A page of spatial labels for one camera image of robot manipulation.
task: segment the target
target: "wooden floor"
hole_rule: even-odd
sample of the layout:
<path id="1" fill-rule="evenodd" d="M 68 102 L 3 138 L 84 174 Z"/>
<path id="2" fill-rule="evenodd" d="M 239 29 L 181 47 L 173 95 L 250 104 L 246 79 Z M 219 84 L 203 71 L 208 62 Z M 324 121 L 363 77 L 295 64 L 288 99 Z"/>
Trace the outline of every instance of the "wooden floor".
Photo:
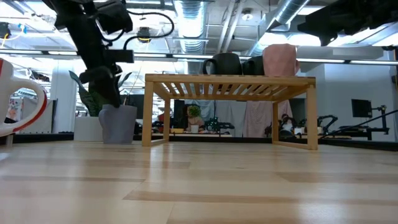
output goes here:
<path id="1" fill-rule="evenodd" d="M 1 224 L 396 224 L 398 154 L 270 144 L 0 147 Z"/>

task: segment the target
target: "red stripe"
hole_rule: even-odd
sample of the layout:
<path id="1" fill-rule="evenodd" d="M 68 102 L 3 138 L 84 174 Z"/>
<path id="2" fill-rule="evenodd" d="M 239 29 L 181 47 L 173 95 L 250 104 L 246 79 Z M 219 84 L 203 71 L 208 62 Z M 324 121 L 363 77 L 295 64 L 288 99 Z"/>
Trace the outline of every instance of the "red stripe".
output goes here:
<path id="1" fill-rule="evenodd" d="M 1 77 L 1 70 L 2 70 L 2 59 L 0 59 L 0 77 Z"/>
<path id="2" fill-rule="evenodd" d="M 44 92 L 44 102 L 43 102 L 42 107 L 40 108 L 39 113 L 36 116 L 34 116 L 30 121 L 28 121 L 26 124 L 22 125 L 21 127 L 14 128 L 12 130 L 13 133 L 28 127 L 29 125 L 31 125 L 33 122 L 35 122 L 44 113 L 44 110 L 47 107 L 47 95 L 45 94 L 45 91 L 43 91 L 43 92 Z"/>

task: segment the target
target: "exposed ductwork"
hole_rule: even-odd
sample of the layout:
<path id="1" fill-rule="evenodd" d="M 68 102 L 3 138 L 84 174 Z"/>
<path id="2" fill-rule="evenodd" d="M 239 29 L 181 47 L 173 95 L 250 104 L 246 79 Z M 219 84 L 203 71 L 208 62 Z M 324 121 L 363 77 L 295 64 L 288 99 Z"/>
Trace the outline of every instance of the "exposed ductwork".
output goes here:
<path id="1" fill-rule="evenodd" d="M 282 30 L 285 29 L 283 31 L 289 31 L 290 22 L 292 22 L 294 17 L 309 1 L 310 0 L 281 0 L 275 10 L 263 17 L 262 24 L 260 25 L 261 29 L 265 33 L 283 26 Z M 262 39 L 265 38 L 266 36 L 263 34 L 263 36 L 259 38 L 259 41 L 248 51 L 247 55 L 261 55 L 262 50 L 265 48 L 265 45 L 262 45 L 261 42 Z"/>
<path id="2" fill-rule="evenodd" d="M 203 38 L 205 34 L 206 3 L 203 1 L 174 1 L 178 14 L 180 37 Z M 181 40 L 181 50 L 185 54 L 203 54 L 205 43 L 201 40 Z M 201 63 L 187 62 L 189 74 L 200 72 Z"/>

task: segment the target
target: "pink towel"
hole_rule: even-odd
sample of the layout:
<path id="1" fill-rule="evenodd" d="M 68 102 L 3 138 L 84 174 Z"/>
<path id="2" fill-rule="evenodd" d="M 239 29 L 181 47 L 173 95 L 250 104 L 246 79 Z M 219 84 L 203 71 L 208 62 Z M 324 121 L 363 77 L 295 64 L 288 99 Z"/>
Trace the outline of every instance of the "pink towel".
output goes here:
<path id="1" fill-rule="evenodd" d="M 294 45 L 272 44 L 262 51 L 262 59 L 267 77 L 292 77 L 300 70 Z"/>
<path id="2" fill-rule="evenodd" d="M 292 117 L 292 109 L 288 100 L 278 104 L 278 118 L 287 114 Z M 272 122 L 271 101 L 248 101 L 244 117 L 243 137 L 263 138 L 264 130 Z"/>

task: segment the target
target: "white mug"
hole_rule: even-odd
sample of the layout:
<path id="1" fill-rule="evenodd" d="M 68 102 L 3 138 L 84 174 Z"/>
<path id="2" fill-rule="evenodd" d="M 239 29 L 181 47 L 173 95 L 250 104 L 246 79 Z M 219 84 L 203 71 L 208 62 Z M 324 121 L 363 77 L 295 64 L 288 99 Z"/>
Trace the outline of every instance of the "white mug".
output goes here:
<path id="1" fill-rule="evenodd" d="M 191 133 L 193 134 L 199 133 L 199 125 L 191 125 Z"/>
<path id="2" fill-rule="evenodd" d="M 12 73 L 12 64 L 0 58 L 0 137 L 26 128 L 43 114 L 47 106 L 47 95 L 43 87 L 31 80 L 13 77 Z M 33 113 L 25 119 L 13 124 L 6 124 L 4 120 L 7 116 L 10 96 L 20 88 L 28 88 L 36 92 L 37 107 Z"/>

